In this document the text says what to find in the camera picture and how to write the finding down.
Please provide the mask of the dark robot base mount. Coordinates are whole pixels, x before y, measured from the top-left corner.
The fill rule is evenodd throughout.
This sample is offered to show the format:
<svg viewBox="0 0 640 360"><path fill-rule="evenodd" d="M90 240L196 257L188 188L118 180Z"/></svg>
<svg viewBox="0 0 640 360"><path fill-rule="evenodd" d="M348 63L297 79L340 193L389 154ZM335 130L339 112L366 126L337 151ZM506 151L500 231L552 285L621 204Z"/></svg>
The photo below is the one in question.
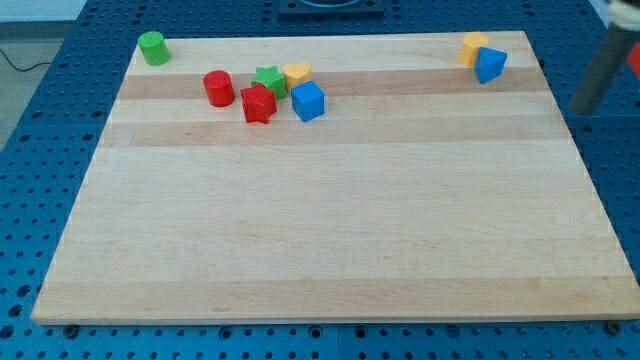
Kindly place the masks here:
<svg viewBox="0 0 640 360"><path fill-rule="evenodd" d="M385 12L383 0L277 0L280 17L302 16L381 16Z"/></svg>

